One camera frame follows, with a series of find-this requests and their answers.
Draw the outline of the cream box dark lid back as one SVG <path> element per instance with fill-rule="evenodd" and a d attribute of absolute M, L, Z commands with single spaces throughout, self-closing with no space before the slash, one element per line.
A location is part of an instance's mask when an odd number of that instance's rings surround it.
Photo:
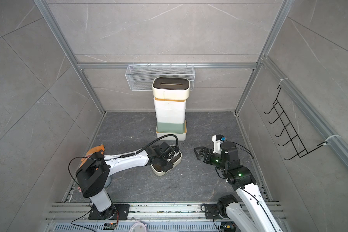
<path fill-rule="evenodd" d="M 175 168 L 182 160 L 182 153 L 179 149 L 174 151 L 172 158 L 157 158 L 150 165 L 152 171 L 157 176 L 163 176 L 173 168 Z"/>

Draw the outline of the cream box dark lid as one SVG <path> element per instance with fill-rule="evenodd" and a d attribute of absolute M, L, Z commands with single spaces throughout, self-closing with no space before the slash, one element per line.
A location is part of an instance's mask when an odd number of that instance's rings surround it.
<path fill-rule="evenodd" d="M 184 78 L 157 77 L 152 91 L 157 99 L 184 101 L 189 97 L 190 82 Z"/>
<path fill-rule="evenodd" d="M 182 153 L 179 149 L 174 151 L 172 158 L 157 158 L 150 165 L 152 171 L 157 176 L 163 176 L 173 168 L 175 168 L 182 160 Z"/>

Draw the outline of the green square tissue box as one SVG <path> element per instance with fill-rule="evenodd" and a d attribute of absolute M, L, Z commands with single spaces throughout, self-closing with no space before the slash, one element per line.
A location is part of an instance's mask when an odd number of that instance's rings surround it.
<path fill-rule="evenodd" d="M 157 122 L 157 132 L 160 133 L 185 133 L 186 131 L 186 122 L 177 124 L 177 123 L 163 123 Z"/>

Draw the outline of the white box grey-blue lid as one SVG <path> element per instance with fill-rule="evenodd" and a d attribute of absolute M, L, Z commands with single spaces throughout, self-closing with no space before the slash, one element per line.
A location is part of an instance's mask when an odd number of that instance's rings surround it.
<path fill-rule="evenodd" d="M 159 109 L 156 111 L 156 119 L 158 123 L 183 124 L 185 113 L 185 110 Z"/>

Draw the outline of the bamboo-lid tissue box front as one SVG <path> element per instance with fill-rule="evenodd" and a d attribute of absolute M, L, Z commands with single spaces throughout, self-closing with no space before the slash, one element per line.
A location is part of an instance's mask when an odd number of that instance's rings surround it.
<path fill-rule="evenodd" d="M 154 106 L 156 111 L 161 110 L 185 110 L 187 100 L 166 100 L 154 98 Z"/>

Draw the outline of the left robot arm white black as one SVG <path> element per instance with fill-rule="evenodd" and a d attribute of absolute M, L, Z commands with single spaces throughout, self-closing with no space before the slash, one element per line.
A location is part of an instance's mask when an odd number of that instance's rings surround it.
<path fill-rule="evenodd" d="M 100 213 L 114 208 L 105 189 L 112 175 L 135 167 L 150 166 L 157 176 L 163 176 L 182 160 L 179 147 L 166 142 L 119 155 L 103 154 L 102 145 L 91 152 L 83 158 L 75 178 L 83 197 L 89 198 L 94 209 Z"/>

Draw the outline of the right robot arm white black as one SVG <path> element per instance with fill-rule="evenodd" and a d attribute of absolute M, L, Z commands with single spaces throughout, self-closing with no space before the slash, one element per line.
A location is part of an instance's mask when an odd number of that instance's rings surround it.
<path fill-rule="evenodd" d="M 218 213 L 235 223 L 242 232 L 282 232 L 267 204 L 251 171 L 241 164 L 239 146 L 235 142 L 214 142 L 214 148 L 194 148 L 196 158 L 215 166 L 223 178 L 232 186 L 247 208 L 245 214 L 241 204 L 233 195 L 226 195 L 218 200 Z"/>

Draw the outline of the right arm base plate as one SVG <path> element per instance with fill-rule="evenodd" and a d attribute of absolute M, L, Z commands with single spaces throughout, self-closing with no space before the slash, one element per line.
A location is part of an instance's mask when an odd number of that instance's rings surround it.
<path fill-rule="evenodd" d="M 216 216 L 220 215 L 218 204 L 201 204 L 201 210 L 205 213 L 206 219 L 214 219 Z"/>

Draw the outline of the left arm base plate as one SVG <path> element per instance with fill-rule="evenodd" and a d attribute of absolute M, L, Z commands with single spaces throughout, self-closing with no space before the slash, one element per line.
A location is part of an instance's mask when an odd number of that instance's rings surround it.
<path fill-rule="evenodd" d="M 128 217 L 130 205 L 129 204 L 117 204 L 112 205 L 110 208 L 103 212 L 99 212 L 96 206 L 92 206 L 89 214 L 89 220 L 126 220 Z"/>

